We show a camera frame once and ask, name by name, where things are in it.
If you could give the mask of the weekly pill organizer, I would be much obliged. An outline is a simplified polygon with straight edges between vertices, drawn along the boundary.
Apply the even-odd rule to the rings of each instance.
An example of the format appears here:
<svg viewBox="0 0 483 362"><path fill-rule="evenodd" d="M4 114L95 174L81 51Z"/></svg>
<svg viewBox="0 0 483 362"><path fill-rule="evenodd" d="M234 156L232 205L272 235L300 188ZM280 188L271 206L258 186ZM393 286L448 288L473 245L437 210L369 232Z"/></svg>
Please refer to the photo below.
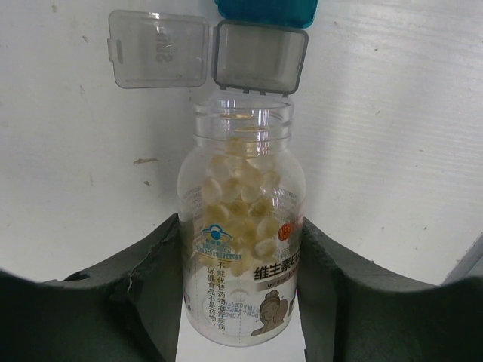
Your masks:
<svg viewBox="0 0 483 362"><path fill-rule="evenodd" d="M108 53L124 89L201 87L280 94L299 87L316 1L217 1L223 18L113 11Z"/></svg>

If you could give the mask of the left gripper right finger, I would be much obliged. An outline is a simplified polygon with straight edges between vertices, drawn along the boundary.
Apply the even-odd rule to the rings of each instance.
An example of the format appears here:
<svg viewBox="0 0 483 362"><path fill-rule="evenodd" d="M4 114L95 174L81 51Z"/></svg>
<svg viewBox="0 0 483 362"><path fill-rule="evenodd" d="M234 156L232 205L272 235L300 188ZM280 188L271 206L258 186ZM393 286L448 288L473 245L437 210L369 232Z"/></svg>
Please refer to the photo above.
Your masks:
<svg viewBox="0 0 483 362"><path fill-rule="evenodd" d="M480 361L482 279L389 271L305 220L297 294L308 361Z"/></svg>

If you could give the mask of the clear bottle gold cap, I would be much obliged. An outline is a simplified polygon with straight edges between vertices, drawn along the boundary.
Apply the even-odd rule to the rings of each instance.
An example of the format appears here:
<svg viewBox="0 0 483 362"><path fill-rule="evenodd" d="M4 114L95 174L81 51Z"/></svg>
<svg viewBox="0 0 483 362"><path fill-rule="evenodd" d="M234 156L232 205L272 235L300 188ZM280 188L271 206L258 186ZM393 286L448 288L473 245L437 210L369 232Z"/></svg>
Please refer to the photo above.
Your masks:
<svg viewBox="0 0 483 362"><path fill-rule="evenodd" d="M283 100L195 108L177 178L183 298L191 325L221 345L258 345L291 319L306 199L292 116Z"/></svg>

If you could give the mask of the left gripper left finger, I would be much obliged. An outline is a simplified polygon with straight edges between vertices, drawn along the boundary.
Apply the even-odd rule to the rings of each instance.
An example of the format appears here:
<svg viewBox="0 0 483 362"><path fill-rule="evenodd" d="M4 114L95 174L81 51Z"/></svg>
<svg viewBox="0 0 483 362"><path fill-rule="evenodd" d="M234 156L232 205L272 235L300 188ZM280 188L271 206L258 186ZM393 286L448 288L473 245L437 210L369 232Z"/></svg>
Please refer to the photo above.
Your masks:
<svg viewBox="0 0 483 362"><path fill-rule="evenodd" d="M3 361L173 361L183 282L170 216L125 250L62 281L1 273Z"/></svg>

